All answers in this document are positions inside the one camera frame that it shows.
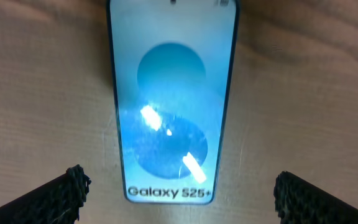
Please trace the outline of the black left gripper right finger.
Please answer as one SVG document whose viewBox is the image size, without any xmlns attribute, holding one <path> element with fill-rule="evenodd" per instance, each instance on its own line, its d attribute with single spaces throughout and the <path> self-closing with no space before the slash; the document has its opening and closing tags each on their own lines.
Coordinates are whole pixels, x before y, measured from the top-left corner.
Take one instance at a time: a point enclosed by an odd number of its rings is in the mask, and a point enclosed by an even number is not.
<svg viewBox="0 0 358 224">
<path fill-rule="evenodd" d="M 358 209 L 291 172 L 278 175 L 273 196 L 281 224 L 358 224 Z"/>
</svg>

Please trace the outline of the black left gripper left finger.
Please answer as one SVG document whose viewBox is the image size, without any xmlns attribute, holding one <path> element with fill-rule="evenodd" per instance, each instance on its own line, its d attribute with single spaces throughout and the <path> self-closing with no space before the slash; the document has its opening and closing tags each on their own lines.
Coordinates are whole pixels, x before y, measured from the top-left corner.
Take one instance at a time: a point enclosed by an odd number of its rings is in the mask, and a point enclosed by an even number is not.
<svg viewBox="0 0 358 224">
<path fill-rule="evenodd" d="M 90 178 L 80 165 L 0 207 L 0 224 L 74 224 L 90 191 Z"/>
</svg>

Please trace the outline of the blue Galaxy smartphone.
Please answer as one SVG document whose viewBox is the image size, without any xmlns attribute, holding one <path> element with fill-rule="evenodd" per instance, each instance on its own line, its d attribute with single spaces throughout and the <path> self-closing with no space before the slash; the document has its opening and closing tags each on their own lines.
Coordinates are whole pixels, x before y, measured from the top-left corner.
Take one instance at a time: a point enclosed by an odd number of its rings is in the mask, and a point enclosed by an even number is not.
<svg viewBox="0 0 358 224">
<path fill-rule="evenodd" d="M 107 2 L 128 201 L 214 200 L 239 13 L 238 0 Z"/>
</svg>

